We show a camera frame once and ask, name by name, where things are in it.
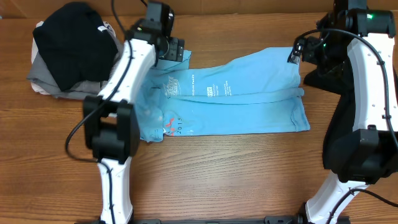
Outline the light blue printed t-shirt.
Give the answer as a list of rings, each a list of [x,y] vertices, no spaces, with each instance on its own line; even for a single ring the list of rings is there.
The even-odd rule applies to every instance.
[[[308,131],[299,66],[291,49],[270,47],[225,65],[190,68],[160,60],[144,79],[135,104],[141,139]]]

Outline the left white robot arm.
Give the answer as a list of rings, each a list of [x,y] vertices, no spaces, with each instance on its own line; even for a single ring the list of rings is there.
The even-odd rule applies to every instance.
[[[131,223],[129,171],[140,141],[134,103],[149,70],[159,60],[181,62],[184,41],[171,36],[173,9],[149,1],[145,17],[125,32],[124,52],[107,85],[83,101],[85,144],[93,153],[102,185],[98,223]]]

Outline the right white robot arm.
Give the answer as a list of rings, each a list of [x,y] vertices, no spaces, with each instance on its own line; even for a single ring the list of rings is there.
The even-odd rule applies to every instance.
[[[298,36],[288,62],[316,66],[304,84],[340,96],[323,141],[328,177],[298,214],[266,223],[348,223],[342,211],[397,172],[396,26],[391,11],[335,0],[317,27]]]

